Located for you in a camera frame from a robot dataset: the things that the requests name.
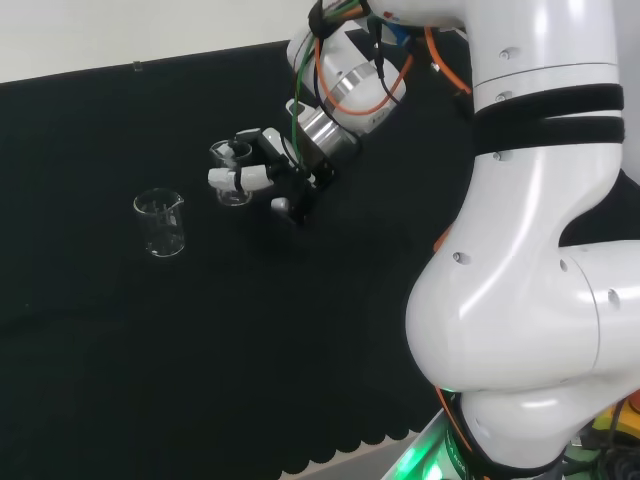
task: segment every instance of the wire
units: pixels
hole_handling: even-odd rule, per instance
[[[340,16],[342,14],[351,14],[352,12],[356,11],[356,10],[360,10],[360,13],[362,13],[362,7],[360,6],[360,0],[354,0],[353,2],[349,2],[346,5],[343,5],[340,8],[336,8],[334,11],[329,12],[327,15],[327,18],[332,18],[332,17],[337,17]]]
[[[304,77],[304,73],[307,69],[307,66],[311,62],[311,58],[309,54],[311,53],[311,49],[313,48],[313,38],[309,39],[309,43],[307,44],[307,49],[304,52],[302,65],[298,69],[298,73],[296,75],[296,90],[293,100],[293,111],[291,112],[291,144],[293,145],[293,151],[296,155],[296,159],[299,163],[303,163],[302,155],[300,154],[300,148],[298,147],[298,99],[300,96],[300,88],[302,86],[302,78]]]
[[[387,94],[387,97],[389,97],[389,99],[396,105],[400,105],[398,99],[393,96],[393,93],[391,93],[391,90],[389,90],[389,87],[387,87],[387,82],[385,82],[384,77],[380,79],[380,84],[382,85],[382,89]]]
[[[377,112],[382,107],[384,107],[385,104],[390,100],[389,95],[387,95],[378,105],[363,111],[351,110],[349,108],[345,108],[342,105],[340,105],[340,103],[338,103],[338,101],[335,99],[333,94],[329,91],[329,87],[327,86],[327,81],[324,78],[324,73],[322,72],[322,62],[320,60],[320,49],[321,49],[320,40],[316,39],[316,52],[315,52],[316,71],[318,72],[318,78],[320,80],[320,85],[322,85],[322,89],[324,90],[324,94],[327,96],[327,99],[329,99],[329,101],[335,107],[336,110],[342,113],[345,113],[347,115],[365,116],[365,115],[370,115],[372,113]],[[405,75],[411,69],[412,66],[413,66],[413,55],[409,55],[407,57],[407,61],[404,64],[404,67],[402,67],[402,71],[400,72],[400,75],[398,75],[398,78],[396,79],[395,83],[391,87],[392,94],[395,93],[395,91],[398,89],[400,82],[402,82],[402,79],[405,77]]]
[[[382,51],[382,23],[379,19],[370,17],[367,20],[367,26],[369,27],[369,34],[373,39],[373,49],[375,50],[375,64],[376,70],[378,71],[378,78],[380,79],[380,84],[382,85],[382,89],[387,94],[387,96],[395,103],[396,105],[400,105],[400,102],[396,97],[393,96],[393,93],[387,87],[387,82],[384,79],[384,52]]]
[[[460,430],[460,427],[458,426],[458,422],[456,422],[455,418],[453,417],[453,414],[451,413],[451,410],[449,410],[449,405],[447,405],[447,402],[444,399],[444,395],[442,394],[442,390],[440,390],[439,387],[435,387],[435,389],[436,389],[436,393],[438,394],[438,398],[440,399],[440,403],[442,404],[442,408],[444,409],[445,413],[447,414],[447,417],[449,417],[449,421],[453,425],[453,428],[455,428],[456,432],[458,432],[458,436],[462,440],[462,443],[464,443],[464,446],[467,447],[467,450],[469,450],[470,452],[473,452],[473,449],[471,448],[471,445],[469,445],[469,442],[467,442],[467,439],[462,434],[462,430]]]
[[[304,172],[302,167],[300,167],[300,164],[293,158],[293,155],[291,155],[291,152],[289,151],[289,147],[287,147],[287,142],[284,141],[283,135],[280,135],[280,143],[282,144],[282,148],[284,149],[285,155],[287,156],[287,158],[289,158],[291,163],[293,163],[298,170],[300,170],[301,172]]]
[[[451,80],[451,83],[453,83],[460,90],[463,90],[468,95],[471,94],[471,89],[467,86],[467,84],[460,80],[460,78],[454,73],[454,71],[451,70],[446,63],[444,63],[444,60],[442,60],[442,57],[438,53],[438,48],[436,47],[436,41],[433,38],[433,32],[429,27],[424,27],[424,35],[427,39],[427,48],[429,49],[429,53],[431,54],[431,57],[433,58],[433,61],[436,63],[436,65],[440,67],[442,73],[444,73],[447,78]]]
[[[616,436],[616,430],[618,429],[618,423],[620,423],[620,414],[622,413],[622,409],[624,408],[624,404],[627,402],[627,399],[620,400],[616,404],[616,408],[613,411],[613,417],[611,417],[611,426],[609,427],[609,435],[607,437],[607,447],[613,448],[613,440]]]

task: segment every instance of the small glass beaker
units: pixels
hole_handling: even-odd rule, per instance
[[[166,188],[148,190],[133,201],[147,251],[168,258],[184,249],[181,209],[184,200]]]
[[[209,149],[213,156],[214,167],[234,169],[236,166],[248,166],[251,162],[253,148],[245,142],[233,142],[228,140],[216,142]],[[226,207],[239,207],[251,201],[251,192],[224,192],[216,190],[218,200]]]

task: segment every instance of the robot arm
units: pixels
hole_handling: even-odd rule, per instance
[[[565,227],[608,194],[621,165],[612,2],[367,3],[386,22],[468,32],[474,175],[447,241],[412,291],[407,336],[425,376],[462,392],[458,440],[473,444],[484,474],[534,477],[590,419],[640,387],[640,244],[558,247]],[[294,70],[307,35],[289,46]],[[366,110],[384,98],[343,31],[324,45],[321,65],[342,105]],[[389,66],[389,81],[397,75]],[[313,91],[312,69],[303,81]],[[336,120],[369,133],[392,109],[388,102],[369,116],[336,112]]]

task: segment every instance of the green light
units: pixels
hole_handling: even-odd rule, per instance
[[[398,465],[396,466],[396,473],[393,478],[395,480],[407,480],[409,478],[414,478],[411,474],[414,473],[416,465],[424,459],[428,451],[429,450],[424,447],[420,449],[410,448],[407,450],[398,462]]]
[[[433,464],[424,474],[424,480],[442,480],[442,470],[436,464]]]
[[[407,450],[407,453],[404,454],[404,456],[400,460],[400,463],[398,463],[396,477],[398,477],[398,475],[406,475],[410,473],[411,470],[413,470],[413,467],[416,466],[416,462],[412,462],[411,460],[413,460],[415,456],[415,448],[410,448],[409,450]]]

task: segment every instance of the black tablecloth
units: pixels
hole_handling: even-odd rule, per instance
[[[470,127],[419,66],[305,229],[224,209],[208,147],[288,131],[291,82],[278,43],[0,87],[3,479],[273,479],[436,412],[403,316],[464,198]],[[132,201],[152,187],[186,200],[177,265],[143,255]],[[640,238],[638,205],[621,177],[566,242]]]

